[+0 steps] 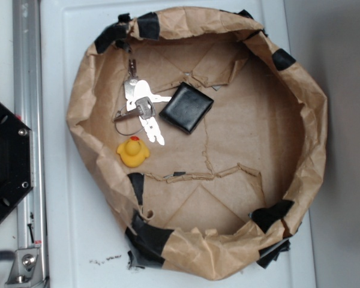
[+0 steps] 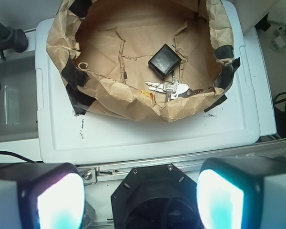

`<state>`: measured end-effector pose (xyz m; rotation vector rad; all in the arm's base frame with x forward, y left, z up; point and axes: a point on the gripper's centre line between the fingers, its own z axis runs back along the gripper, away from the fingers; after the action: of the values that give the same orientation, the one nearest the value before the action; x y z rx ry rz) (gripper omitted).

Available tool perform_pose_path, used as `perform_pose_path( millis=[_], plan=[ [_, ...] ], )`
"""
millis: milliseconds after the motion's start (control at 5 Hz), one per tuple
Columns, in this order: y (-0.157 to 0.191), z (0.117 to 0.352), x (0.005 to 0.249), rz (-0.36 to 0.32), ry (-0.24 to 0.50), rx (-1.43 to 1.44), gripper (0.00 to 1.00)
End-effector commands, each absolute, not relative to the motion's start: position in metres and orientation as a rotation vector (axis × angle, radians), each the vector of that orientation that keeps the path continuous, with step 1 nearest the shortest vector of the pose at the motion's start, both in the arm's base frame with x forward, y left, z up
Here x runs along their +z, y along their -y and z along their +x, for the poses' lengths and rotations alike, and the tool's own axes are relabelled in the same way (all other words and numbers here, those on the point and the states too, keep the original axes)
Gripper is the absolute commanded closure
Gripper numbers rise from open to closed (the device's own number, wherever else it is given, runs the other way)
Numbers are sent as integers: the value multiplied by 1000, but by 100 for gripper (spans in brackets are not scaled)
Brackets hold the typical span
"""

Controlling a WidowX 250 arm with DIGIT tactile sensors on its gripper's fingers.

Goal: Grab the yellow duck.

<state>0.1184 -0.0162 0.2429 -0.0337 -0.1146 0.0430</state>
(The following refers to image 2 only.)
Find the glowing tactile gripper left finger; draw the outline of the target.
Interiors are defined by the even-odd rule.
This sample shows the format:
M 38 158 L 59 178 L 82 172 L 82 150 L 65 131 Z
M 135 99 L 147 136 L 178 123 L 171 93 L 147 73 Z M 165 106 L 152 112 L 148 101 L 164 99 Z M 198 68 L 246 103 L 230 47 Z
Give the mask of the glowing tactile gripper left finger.
M 0 163 L 0 229 L 78 229 L 83 179 L 70 163 Z

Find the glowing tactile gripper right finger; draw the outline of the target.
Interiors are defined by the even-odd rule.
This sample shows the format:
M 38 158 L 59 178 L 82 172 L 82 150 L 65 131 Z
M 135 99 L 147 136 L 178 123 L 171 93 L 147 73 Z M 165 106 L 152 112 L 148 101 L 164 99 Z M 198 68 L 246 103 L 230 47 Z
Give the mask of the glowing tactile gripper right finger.
M 286 229 L 286 156 L 209 158 L 196 199 L 206 229 Z

